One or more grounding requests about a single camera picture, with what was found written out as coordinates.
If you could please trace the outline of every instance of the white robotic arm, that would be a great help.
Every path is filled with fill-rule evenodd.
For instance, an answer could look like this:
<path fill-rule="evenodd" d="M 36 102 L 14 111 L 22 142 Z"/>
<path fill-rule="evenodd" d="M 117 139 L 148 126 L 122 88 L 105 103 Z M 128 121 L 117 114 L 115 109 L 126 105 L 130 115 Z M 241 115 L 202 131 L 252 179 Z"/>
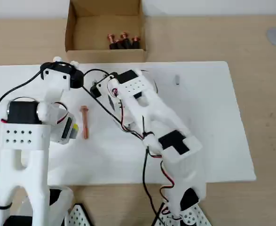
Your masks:
<path fill-rule="evenodd" d="M 205 198 L 202 145 L 177 114 L 165 105 L 142 71 L 112 73 L 95 84 L 91 91 L 96 97 L 108 97 L 116 115 L 121 115 L 120 121 L 124 124 L 121 127 L 137 128 L 145 147 L 162 156 L 162 171 L 173 183 L 163 187 L 167 188 L 163 198 L 172 214 L 178 217 L 181 211 Z M 169 132 L 157 137 L 152 130 L 153 121 L 169 127 Z"/>

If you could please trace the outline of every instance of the robotic arm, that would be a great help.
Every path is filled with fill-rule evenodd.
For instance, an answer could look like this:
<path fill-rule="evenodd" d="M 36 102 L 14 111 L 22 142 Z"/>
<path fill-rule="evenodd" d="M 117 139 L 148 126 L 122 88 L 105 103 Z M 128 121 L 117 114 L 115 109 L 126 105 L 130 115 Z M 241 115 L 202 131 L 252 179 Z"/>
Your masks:
<path fill-rule="evenodd" d="M 94 84 L 91 91 L 96 97 L 108 97 L 116 115 L 121 115 L 121 127 L 136 128 L 145 147 L 162 156 L 162 171 L 172 182 L 172 186 L 163 187 L 167 188 L 163 198 L 172 214 L 178 217 L 205 198 L 202 145 L 165 105 L 141 70 L 112 73 Z M 169 132 L 156 136 L 153 121 L 166 125 Z"/>
<path fill-rule="evenodd" d="M 47 87 L 43 101 L 15 99 L 3 102 L 0 108 L 0 206 L 9 206 L 20 186 L 27 191 L 32 206 L 32 217 L 27 218 L 10 216 L 9 209 L 0 210 L 0 226 L 20 222 L 60 226 L 63 219 L 65 225 L 69 222 L 72 191 L 47 185 L 49 145 L 50 141 L 66 144 L 77 135 L 75 118 L 60 99 L 64 91 L 83 87 L 84 74 L 77 62 L 68 64 L 60 58 L 42 64 L 40 74 Z M 161 194 L 169 212 L 181 217 L 183 211 L 205 198 L 202 145 L 160 99 L 142 71 L 111 73 L 90 90 L 95 99 L 108 98 L 122 130 L 133 133 L 154 157 L 162 158 L 162 172 L 172 183 L 161 188 L 166 188 Z M 168 131 L 155 132 L 154 121 L 164 124 Z M 21 150 L 30 153 L 26 167 L 21 164 Z M 60 195 L 51 203 L 50 194 L 58 191 Z"/>

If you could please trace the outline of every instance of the bolt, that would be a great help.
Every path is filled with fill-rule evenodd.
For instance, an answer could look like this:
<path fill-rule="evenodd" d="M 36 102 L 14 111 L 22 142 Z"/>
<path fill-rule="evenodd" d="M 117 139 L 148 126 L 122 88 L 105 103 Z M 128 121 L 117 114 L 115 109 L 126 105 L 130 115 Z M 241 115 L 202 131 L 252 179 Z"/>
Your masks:
<path fill-rule="evenodd" d="M 133 41 L 140 41 L 140 38 L 138 36 L 134 36 L 132 39 Z"/>
<path fill-rule="evenodd" d="M 88 112 L 87 106 L 81 106 L 80 111 L 82 113 L 82 124 L 83 124 L 83 138 L 86 140 L 89 138 L 89 129 L 87 127 L 87 112 Z"/>
<path fill-rule="evenodd" d="M 122 32 L 121 35 L 120 35 L 120 37 L 122 39 L 127 39 L 128 38 L 128 34 L 126 32 Z"/>
<path fill-rule="evenodd" d="M 108 34 L 108 39 L 111 44 L 115 43 L 114 38 L 115 38 L 115 36 L 113 34 Z"/>

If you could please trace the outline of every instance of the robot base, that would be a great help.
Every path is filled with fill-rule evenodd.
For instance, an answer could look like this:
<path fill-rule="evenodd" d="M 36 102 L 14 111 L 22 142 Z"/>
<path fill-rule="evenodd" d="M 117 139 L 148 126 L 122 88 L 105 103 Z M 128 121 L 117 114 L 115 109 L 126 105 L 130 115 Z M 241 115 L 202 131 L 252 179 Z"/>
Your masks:
<path fill-rule="evenodd" d="M 197 204 L 182 211 L 181 216 L 182 220 L 174 220 L 171 213 L 167 215 L 161 213 L 159 218 L 164 222 L 164 225 L 157 219 L 155 226 L 211 226 L 207 217 Z"/>

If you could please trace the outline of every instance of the perforated metal plate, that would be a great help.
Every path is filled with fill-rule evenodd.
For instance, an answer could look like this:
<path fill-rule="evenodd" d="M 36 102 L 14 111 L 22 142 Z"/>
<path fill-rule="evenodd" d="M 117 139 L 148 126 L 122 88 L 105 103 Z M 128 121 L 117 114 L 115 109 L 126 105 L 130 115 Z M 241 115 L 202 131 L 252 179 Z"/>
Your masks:
<path fill-rule="evenodd" d="M 167 215 L 160 214 L 159 217 L 164 222 L 164 226 L 179 226 L 181 221 L 188 226 L 211 226 L 207 217 L 197 204 L 185 211 L 182 211 L 181 220 L 173 220 L 171 213 Z M 157 220 L 155 226 L 163 226 L 163 224 Z"/>
<path fill-rule="evenodd" d="M 93 226 L 88 220 L 86 211 L 79 204 L 75 204 L 69 215 L 69 226 Z"/>

